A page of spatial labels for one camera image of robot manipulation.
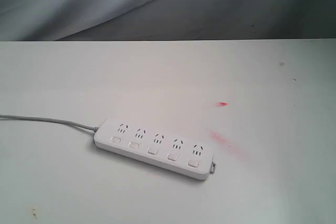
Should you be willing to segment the white five-socket power strip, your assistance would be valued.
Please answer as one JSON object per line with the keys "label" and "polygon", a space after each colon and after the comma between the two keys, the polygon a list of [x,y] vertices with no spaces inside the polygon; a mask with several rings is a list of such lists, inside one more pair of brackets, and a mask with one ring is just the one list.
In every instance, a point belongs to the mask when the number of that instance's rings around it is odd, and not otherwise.
{"label": "white five-socket power strip", "polygon": [[100,149],[197,180],[206,180],[216,169],[214,153],[203,142],[126,121],[105,120],[94,142]]}

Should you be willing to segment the grey backdrop cloth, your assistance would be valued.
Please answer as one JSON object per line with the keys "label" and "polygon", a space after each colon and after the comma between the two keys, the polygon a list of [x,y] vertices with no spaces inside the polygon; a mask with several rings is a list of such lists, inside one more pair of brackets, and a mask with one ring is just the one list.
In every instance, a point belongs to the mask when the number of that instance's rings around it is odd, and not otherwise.
{"label": "grey backdrop cloth", "polygon": [[335,37],[335,0],[1,0],[2,41]]}

